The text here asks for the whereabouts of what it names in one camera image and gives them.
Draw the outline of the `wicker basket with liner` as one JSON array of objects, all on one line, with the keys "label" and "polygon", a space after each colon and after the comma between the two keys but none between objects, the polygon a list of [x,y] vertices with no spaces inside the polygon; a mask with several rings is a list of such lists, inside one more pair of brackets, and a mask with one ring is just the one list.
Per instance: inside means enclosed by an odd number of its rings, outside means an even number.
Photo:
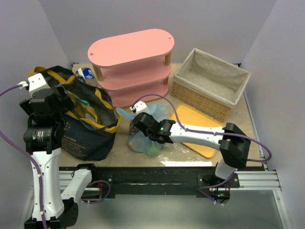
[{"label": "wicker basket with liner", "polygon": [[194,48],[173,75],[171,96],[224,122],[239,102],[251,73]]}]

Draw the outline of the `yellow tray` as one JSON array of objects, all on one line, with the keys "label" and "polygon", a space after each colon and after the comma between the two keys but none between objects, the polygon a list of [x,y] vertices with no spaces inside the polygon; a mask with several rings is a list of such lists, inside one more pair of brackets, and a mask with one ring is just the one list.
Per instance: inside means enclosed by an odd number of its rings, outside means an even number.
[{"label": "yellow tray", "polygon": [[[212,119],[211,117],[195,110],[186,104],[177,105],[176,111],[181,123],[183,124],[203,127],[224,127],[224,124]],[[206,158],[212,158],[216,154],[215,149],[207,146],[200,146],[190,143],[183,144]]]}]

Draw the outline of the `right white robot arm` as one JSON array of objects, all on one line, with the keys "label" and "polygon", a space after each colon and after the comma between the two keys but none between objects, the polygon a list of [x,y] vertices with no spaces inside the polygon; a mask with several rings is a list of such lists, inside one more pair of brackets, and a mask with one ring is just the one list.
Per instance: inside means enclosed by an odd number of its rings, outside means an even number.
[{"label": "right white robot arm", "polygon": [[216,165],[214,175],[222,180],[246,167],[251,140],[233,123],[227,123],[225,127],[202,127],[168,119],[158,122],[150,114],[139,113],[132,124],[160,144],[190,143],[220,151],[222,159]]}]

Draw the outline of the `blue white can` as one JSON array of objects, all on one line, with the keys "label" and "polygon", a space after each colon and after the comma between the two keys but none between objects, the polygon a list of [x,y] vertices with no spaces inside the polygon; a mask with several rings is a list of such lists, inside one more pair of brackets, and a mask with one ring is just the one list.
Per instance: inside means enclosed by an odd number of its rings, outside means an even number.
[{"label": "blue white can", "polygon": [[91,68],[88,67],[82,67],[77,69],[75,74],[77,75],[77,79],[83,83],[86,82],[86,80],[91,80],[95,78]]}]

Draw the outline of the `black base frame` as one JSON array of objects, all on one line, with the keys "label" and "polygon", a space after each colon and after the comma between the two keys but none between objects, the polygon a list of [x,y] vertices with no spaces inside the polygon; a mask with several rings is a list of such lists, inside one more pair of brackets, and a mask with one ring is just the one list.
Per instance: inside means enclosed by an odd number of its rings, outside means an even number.
[{"label": "black base frame", "polygon": [[84,200],[117,195],[196,196],[223,202],[229,189],[240,186],[236,173],[226,180],[214,175],[213,167],[94,167]]}]

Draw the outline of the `dark denim tote bag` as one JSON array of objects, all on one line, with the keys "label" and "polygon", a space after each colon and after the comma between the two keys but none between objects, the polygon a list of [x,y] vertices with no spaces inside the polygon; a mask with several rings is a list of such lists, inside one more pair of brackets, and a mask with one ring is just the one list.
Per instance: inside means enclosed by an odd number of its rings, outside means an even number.
[{"label": "dark denim tote bag", "polygon": [[111,151],[121,116],[109,94],[87,83],[81,70],[73,72],[62,66],[37,66],[27,77],[42,74],[50,87],[62,84],[75,107],[65,114],[66,126],[61,147],[82,161],[104,160]]}]

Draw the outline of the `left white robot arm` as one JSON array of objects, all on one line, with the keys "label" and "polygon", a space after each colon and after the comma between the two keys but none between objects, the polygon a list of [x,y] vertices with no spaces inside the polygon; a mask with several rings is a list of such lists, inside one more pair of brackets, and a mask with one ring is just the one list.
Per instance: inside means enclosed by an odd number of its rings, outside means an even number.
[{"label": "left white robot arm", "polygon": [[34,207],[26,229],[66,229],[76,224],[79,202],[92,181],[93,164],[78,165],[64,191],[60,190],[61,140],[64,114],[74,104],[62,85],[39,89],[20,102],[29,116],[23,135],[34,181]]}]

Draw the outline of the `pink three-tier shelf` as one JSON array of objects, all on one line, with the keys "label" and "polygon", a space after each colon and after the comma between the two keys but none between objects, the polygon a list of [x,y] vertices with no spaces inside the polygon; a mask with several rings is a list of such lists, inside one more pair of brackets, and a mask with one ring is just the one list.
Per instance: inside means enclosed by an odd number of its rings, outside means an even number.
[{"label": "pink three-tier shelf", "polygon": [[95,41],[88,58],[98,83],[115,107],[131,106],[141,97],[156,100],[169,92],[175,40],[162,29],[147,29]]}]

